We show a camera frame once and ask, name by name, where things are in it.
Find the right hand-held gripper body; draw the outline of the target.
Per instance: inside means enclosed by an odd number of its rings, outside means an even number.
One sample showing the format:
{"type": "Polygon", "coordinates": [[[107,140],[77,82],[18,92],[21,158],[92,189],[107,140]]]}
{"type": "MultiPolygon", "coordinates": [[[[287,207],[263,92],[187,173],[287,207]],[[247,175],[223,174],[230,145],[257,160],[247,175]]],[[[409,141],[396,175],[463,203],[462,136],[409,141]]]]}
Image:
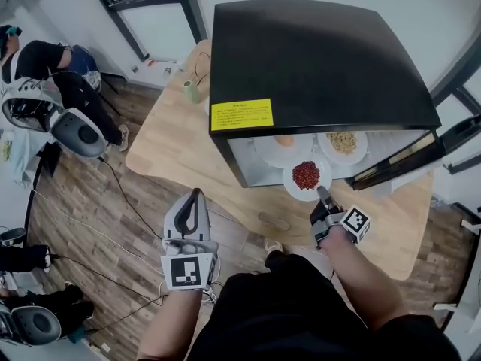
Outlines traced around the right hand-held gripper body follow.
{"type": "Polygon", "coordinates": [[[333,226],[342,226],[354,244],[358,244],[371,227],[370,217],[360,208],[353,205],[346,210],[334,201],[319,201],[310,214],[310,223],[316,249],[321,248],[321,242],[328,237],[333,226]]]}

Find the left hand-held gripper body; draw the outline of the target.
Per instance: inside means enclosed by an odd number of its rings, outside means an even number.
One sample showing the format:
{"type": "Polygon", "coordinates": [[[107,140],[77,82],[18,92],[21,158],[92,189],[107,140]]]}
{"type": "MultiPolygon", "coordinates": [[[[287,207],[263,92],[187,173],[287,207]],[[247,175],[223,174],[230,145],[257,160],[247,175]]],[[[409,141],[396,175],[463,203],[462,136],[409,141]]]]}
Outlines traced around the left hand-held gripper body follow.
{"type": "Polygon", "coordinates": [[[161,257],[161,264],[167,288],[207,289],[213,278],[219,245],[211,239],[207,204],[201,189],[197,230],[191,235],[181,235],[175,229],[173,205],[165,215],[163,235],[162,246],[165,254],[161,257]]]}

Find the white plate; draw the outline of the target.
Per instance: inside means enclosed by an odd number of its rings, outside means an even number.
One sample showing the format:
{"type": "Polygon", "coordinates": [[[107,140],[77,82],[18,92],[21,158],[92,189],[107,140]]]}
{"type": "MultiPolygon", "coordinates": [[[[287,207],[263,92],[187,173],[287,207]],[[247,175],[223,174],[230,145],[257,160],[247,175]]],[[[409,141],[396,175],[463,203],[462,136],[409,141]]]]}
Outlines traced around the white plate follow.
{"type": "MultiPolygon", "coordinates": [[[[320,179],[317,188],[319,186],[324,186],[327,190],[329,190],[332,183],[332,170],[331,165],[328,163],[327,159],[318,154],[312,154],[305,161],[315,162],[317,168],[320,170],[320,179]]],[[[300,163],[301,162],[295,163],[294,165],[285,167],[283,169],[283,185],[286,191],[297,200],[303,202],[316,201],[319,199],[317,188],[312,190],[301,190],[292,180],[292,169],[300,163]]]]}
{"type": "Polygon", "coordinates": [[[292,147],[279,145],[274,136],[254,138],[256,152],[275,168],[285,168],[306,160],[313,149],[313,134],[297,134],[292,147]]]}
{"type": "Polygon", "coordinates": [[[357,137],[357,148],[351,155],[344,155],[334,150],[331,142],[327,139],[326,133],[316,135],[318,144],[322,152],[334,163],[338,165],[355,165],[361,162],[368,153],[368,138],[365,132],[352,132],[357,137]]]}

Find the pile of red beans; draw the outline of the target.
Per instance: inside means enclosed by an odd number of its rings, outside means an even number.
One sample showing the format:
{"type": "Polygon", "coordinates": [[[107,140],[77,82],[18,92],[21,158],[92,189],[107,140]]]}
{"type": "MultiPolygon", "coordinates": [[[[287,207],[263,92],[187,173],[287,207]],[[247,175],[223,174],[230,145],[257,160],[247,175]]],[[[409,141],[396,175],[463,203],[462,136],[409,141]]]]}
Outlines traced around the pile of red beans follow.
{"type": "Polygon", "coordinates": [[[301,190],[317,188],[319,179],[320,170],[313,161],[304,161],[292,169],[292,180],[301,190]]]}

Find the pile of oat flakes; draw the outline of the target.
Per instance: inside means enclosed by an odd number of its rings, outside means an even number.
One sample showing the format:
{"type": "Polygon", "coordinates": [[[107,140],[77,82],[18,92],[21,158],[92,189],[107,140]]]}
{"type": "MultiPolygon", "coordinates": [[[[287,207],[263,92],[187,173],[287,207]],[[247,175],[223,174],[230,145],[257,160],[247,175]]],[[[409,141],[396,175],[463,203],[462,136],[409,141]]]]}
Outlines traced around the pile of oat flakes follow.
{"type": "Polygon", "coordinates": [[[338,153],[351,155],[357,148],[357,137],[352,132],[330,132],[325,135],[338,153]]]}

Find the black mini fridge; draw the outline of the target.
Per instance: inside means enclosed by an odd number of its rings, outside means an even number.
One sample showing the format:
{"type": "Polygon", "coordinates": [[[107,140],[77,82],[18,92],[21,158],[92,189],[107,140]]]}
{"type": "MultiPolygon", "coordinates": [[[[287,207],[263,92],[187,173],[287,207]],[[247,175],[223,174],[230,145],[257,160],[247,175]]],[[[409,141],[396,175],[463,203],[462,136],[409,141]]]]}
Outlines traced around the black mini fridge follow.
{"type": "Polygon", "coordinates": [[[313,134],[312,154],[354,190],[441,162],[478,136],[481,115],[444,129],[420,73],[376,12],[333,2],[246,0],[213,16],[209,134],[242,187],[283,183],[254,138],[313,134]],[[316,135],[365,132],[368,153],[338,165],[316,135]]]}

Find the person's left forearm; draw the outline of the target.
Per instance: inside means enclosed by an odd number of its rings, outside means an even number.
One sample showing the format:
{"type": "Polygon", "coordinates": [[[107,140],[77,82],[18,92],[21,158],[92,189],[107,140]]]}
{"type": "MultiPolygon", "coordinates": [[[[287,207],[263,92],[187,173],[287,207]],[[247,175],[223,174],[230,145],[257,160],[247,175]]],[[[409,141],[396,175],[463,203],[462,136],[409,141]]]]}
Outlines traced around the person's left forearm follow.
{"type": "Polygon", "coordinates": [[[168,294],[142,336],[137,361],[183,361],[195,332],[202,291],[176,290],[168,294]]]}

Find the person's right forearm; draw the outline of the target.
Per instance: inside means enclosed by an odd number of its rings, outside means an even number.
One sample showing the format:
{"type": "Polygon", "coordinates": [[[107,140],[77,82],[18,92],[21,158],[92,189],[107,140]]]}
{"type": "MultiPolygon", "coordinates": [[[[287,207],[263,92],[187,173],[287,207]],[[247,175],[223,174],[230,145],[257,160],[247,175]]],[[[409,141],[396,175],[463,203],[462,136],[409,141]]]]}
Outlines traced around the person's right forearm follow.
{"type": "Polygon", "coordinates": [[[393,280],[371,263],[339,225],[329,229],[321,248],[331,262],[355,312],[371,330],[409,314],[393,280]]]}

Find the person's black clothing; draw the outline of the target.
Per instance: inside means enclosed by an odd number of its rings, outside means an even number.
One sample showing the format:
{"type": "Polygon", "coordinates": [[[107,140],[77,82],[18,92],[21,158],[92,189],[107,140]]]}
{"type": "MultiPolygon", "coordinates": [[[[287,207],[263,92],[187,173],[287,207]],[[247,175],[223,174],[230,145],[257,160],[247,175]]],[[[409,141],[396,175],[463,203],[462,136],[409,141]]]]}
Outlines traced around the person's black clothing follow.
{"type": "Polygon", "coordinates": [[[271,253],[265,265],[225,282],[187,361],[461,361],[429,316],[369,329],[305,258],[271,253]]]}

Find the pale green bottle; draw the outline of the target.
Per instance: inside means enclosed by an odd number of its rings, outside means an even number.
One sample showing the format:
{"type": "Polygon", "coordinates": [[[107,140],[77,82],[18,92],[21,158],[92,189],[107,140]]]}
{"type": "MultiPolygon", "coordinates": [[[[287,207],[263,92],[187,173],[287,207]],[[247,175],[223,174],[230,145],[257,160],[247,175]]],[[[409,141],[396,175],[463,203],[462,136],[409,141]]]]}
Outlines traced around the pale green bottle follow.
{"type": "Polygon", "coordinates": [[[183,83],[184,95],[193,104],[199,104],[202,102],[201,93],[199,91],[198,85],[192,80],[186,80],[183,83]]]}

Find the black framed window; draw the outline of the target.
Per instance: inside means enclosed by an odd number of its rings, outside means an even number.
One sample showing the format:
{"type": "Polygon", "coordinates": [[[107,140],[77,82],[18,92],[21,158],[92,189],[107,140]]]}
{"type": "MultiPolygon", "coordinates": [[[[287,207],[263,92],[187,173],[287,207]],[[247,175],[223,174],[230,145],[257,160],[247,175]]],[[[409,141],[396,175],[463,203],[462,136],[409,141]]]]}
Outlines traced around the black framed window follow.
{"type": "Polygon", "coordinates": [[[198,0],[99,0],[136,57],[177,61],[207,38],[198,0]]]}
{"type": "Polygon", "coordinates": [[[449,96],[455,96],[473,115],[481,115],[481,103],[465,87],[480,68],[481,22],[460,57],[431,91],[434,106],[438,107],[449,96]]]}

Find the table with white cloth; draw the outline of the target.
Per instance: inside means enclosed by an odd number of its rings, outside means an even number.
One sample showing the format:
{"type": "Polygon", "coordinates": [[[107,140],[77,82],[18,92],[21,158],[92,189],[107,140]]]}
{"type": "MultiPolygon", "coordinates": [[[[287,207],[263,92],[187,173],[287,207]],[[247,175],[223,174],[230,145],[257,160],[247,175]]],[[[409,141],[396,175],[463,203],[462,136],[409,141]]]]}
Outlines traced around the table with white cloth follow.
{"type": "Polygon", "coordinates": [[[25,129],[0,129],[0,172],[8,180],[31,189],[33,180],[26,173],[37,150],[32,144],[31,135],[25,129]]]}

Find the blue chair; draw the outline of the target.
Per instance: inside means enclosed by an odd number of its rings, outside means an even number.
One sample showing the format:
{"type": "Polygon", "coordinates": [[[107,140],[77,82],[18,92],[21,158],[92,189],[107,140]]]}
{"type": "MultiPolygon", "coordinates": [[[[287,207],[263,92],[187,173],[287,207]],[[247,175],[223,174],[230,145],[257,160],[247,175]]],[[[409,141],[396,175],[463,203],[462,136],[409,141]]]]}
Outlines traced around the blue chair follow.
{"type": "Polygon", "coordinates": [[[86,48],[77,44],[71,48],[71,54],[68,70],[82,76],[98,92],[101,89],[101,72],[93,55],[86,48]]]}

